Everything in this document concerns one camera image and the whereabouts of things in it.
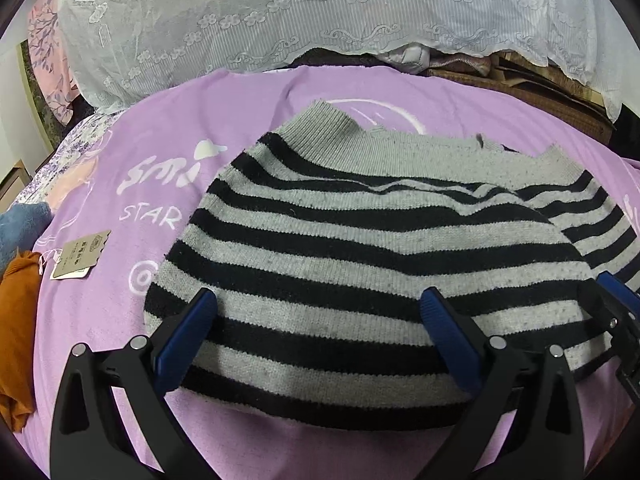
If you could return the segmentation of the black grey striped sweater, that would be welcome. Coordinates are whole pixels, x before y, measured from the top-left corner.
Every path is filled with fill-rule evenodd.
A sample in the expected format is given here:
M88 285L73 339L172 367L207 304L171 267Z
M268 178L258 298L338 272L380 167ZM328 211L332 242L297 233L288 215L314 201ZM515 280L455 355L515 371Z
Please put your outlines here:
M436 288L487 335L558 344L577 376L611 341L578 302L610 272L639 286L623 209L559 148L364 130L317 102L209 185L146 292L149 328L213 291L183 387L307 425L412 431L470 403L421 321Z

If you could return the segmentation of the beige clothing hang tag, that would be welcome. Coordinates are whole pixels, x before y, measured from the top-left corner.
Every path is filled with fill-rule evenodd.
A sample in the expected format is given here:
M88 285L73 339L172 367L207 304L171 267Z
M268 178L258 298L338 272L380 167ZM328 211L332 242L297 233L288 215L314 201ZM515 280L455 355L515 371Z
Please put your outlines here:
M51 273L52 280L85 278L98 263L110 235L106 230L67 242Z

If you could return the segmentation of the orange garment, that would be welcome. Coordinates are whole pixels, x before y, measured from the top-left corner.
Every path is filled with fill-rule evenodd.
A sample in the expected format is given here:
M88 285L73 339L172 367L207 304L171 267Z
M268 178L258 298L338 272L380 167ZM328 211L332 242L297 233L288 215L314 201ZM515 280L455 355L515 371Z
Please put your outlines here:
M18 252L1 278L1 417L12 432L21 432L35 413L34 344L40 254Z

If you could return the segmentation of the blue fleece garment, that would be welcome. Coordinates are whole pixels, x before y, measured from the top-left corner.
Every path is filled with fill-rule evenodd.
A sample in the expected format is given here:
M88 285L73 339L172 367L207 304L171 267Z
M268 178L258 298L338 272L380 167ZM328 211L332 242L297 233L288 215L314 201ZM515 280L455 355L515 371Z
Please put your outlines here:
M14 204L1 214L0 269L4 273L19 252L31 250L53 218L46 202Z

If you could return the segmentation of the purple smile bed sheet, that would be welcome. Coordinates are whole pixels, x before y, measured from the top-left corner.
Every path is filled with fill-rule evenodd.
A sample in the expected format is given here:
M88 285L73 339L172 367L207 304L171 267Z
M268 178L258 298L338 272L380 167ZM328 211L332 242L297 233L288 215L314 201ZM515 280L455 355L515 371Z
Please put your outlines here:
M630 220L639 217L639 165L542 110L503 93L387 68L301 67L258 75L219 72L154 94L103 130L93 166L55 206L36 248L55 263L71 240L108 241L81 280L44 278L34 351L37 409L18 442L49 465L52 415L70 349L116 349L143 330L144 296L216 172L312 102L330 102L366 129L489 139L527 155L550 145L588 169ZM192 442L226 479L411 479L446 438L436 429L352 434L242 413L186 390L167 398Z

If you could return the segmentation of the purple floral bedding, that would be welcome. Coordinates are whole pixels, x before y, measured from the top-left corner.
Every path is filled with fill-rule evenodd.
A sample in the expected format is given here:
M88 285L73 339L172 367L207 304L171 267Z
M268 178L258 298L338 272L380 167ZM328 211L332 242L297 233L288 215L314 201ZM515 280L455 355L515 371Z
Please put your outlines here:
M12 205L44 202L55 181L90 151L120 116L122 112L92 114L83 119L70 130L50 159L36 171L32 182L18 193Z

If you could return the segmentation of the white folded cloth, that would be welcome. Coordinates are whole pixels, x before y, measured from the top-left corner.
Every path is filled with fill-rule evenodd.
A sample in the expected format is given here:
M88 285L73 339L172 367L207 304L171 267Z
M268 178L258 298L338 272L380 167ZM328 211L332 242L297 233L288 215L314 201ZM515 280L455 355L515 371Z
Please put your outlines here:
M427 70L431 62L430 48L415 42L378 54L376 57L381 62L395 67L396 70L413 75Z

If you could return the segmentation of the pink floral fabric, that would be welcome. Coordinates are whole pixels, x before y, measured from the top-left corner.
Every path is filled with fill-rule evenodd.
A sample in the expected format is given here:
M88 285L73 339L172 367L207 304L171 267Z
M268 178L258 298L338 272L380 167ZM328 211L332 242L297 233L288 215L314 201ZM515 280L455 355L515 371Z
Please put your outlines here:
M62 43L58 0L36 0L27 18L27 44L32 71L54 117L67 126L79 89Z

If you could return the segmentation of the white lace cover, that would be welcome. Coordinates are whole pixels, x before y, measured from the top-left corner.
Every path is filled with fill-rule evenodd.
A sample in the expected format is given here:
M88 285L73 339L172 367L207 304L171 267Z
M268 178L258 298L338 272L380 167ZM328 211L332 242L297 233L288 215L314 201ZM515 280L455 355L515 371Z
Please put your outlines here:
M58 0L58 19L80 92L104 113L218 68L410 44L514 51L596 90L611 118L639 106L639 50L610 0Z

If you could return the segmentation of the wooden picture frame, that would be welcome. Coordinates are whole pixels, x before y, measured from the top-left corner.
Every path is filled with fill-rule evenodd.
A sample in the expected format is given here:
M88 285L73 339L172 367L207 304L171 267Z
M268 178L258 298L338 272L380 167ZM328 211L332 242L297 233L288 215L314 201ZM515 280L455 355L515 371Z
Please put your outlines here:
M0 212L7 211L18 194L20 194L30 182L32 182L32 177L29 175L23 162L19 160L1 181Z

